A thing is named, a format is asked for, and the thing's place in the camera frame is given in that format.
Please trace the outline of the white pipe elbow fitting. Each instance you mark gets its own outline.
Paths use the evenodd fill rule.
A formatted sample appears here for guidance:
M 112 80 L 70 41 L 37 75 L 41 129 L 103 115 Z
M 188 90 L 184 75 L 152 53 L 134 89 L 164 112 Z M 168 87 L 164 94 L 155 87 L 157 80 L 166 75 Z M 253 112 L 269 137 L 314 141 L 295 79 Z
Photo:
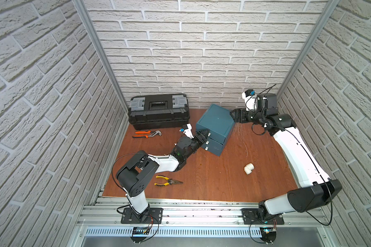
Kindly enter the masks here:
M 247 175 L 251 174 L 252 171 L 254 170 L 254 165 L 252 163 L 249 163 L 247 164 L 245 167 L 244 167 L 244 171 Z

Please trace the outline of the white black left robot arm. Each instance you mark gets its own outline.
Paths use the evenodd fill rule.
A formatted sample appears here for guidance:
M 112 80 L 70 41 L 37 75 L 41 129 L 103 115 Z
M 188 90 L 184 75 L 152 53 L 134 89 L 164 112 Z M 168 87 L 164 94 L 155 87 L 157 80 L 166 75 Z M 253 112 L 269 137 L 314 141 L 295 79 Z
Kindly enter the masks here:
M 137 215 L 147 211 L 145 188 L 158 172 L 181 170 L 187 159 L 207 141 L 208 129 L 196 131 L 194 138 L 181 137 L 169 155 L 156 156 L 140 150 L 116 173 L 114 180 L 126 192 L 130 207 Z

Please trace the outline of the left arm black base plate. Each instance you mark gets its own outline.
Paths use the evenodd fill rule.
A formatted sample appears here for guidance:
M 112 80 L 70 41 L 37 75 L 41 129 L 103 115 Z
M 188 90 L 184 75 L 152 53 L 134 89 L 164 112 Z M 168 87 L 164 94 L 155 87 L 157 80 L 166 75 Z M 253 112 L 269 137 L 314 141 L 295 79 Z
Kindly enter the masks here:
M 126 207 L 122 212 L 121 224 L 160 224 L 162 222 L 163 208 L 150 207 L 142 214 L 136 213 L 132 208 Z

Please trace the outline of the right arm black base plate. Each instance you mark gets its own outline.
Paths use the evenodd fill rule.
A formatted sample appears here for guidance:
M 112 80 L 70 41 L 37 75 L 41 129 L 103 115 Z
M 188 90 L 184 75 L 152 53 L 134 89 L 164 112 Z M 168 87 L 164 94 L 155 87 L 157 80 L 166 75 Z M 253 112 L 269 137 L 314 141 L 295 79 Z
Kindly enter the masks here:
M 271 215 L 263 208 L 245 208 L 241 209 L 244 224 L 275 224 L 284 225 L 282 214 Z

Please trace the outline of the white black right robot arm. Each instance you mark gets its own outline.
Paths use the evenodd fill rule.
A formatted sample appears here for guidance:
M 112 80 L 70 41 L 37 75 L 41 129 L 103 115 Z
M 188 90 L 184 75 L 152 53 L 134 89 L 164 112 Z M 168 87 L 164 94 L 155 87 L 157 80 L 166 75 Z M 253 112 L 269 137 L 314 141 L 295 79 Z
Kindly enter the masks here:
M 298 188 L 282 196 L 259 203 L 254 219 L 262 223 L 273 221 L 283 213 L 308 213 L 310 210 L 329 205 L 342 190 L 339 180 L 330 176 L 318 164 L 304 143 L 296 122 L 288 114 L 280 114 L 277 96 L 273 93 L 257 94 L 253 89 L 242 93 L 244 108 L 230 112 L 236 123 L 251 123 L 264 128 L 280 145 L 291 171 L 297 179 Z

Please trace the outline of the teal drawer cabinet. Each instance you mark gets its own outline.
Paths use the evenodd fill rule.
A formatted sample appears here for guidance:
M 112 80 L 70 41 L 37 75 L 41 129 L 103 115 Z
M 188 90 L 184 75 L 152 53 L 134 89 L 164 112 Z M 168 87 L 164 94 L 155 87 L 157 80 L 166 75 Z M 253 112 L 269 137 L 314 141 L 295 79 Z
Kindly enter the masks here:
M 235 122 L 228 109 L 212 104 L 196 123 L 196 130 L 209 129 L 209 134 L 202 148 L 220 156 L 232 134 Z

